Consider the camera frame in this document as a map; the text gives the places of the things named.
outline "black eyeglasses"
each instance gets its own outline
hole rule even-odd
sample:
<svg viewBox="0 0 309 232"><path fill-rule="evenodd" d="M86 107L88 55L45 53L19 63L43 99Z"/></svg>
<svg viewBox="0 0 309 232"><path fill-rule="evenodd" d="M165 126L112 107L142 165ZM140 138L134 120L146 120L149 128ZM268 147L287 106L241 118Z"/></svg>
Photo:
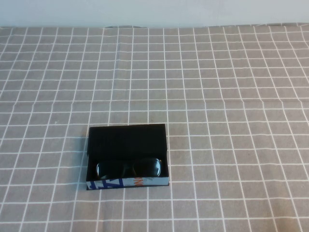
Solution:
<svg viewBox="0 0 309 232"><path fill-rule="evenodd" d="M107 160L97 164L97 175L100 179L158 177L160 173L161 161L156 158Z"/></svg>

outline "open glasses case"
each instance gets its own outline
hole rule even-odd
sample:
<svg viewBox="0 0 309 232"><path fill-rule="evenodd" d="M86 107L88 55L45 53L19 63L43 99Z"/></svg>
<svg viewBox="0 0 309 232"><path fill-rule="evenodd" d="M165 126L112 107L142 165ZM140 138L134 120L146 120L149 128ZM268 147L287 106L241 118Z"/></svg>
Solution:
<svg viewBox="0 0 309 232"><path fill-rule="evenodd" d="M90 127L87 189L169 185L165 124Z"/></svg>

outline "eyeglasses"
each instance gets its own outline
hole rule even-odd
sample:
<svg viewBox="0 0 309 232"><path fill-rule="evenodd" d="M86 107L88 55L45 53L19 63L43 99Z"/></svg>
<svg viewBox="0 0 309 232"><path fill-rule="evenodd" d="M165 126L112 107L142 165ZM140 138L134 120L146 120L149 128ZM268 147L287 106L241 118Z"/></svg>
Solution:
<svg viewBox="0 0 309 232"><path fill-rule="evenodd" d="M156 158L107 160L98 163L96 170L100 179L158 177L161 173L161 161Z"/></svg>

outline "white wall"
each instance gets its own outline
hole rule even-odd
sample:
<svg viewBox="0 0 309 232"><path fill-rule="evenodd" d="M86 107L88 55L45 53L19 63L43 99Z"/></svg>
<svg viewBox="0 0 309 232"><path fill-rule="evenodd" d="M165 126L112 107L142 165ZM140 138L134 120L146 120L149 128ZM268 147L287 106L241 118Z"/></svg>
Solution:
<svg viewBox="0 0 309 232"><path fill-rule="evenodd" d="M1 0L0 26L193 27L309 22L309 0Z"/></svg>

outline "gray checkered tablecloth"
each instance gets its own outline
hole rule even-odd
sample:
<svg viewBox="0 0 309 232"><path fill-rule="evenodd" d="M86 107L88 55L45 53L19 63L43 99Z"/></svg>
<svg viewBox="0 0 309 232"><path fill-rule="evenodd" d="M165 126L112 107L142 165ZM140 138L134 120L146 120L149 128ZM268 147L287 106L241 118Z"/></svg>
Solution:
<svg viewBox="0 0 309 232"><path fill-rule="evenodd" d="M1 232L308 232L309 26L0 29ZM170 186L86 191L89 126L165 123Z"/></svg>

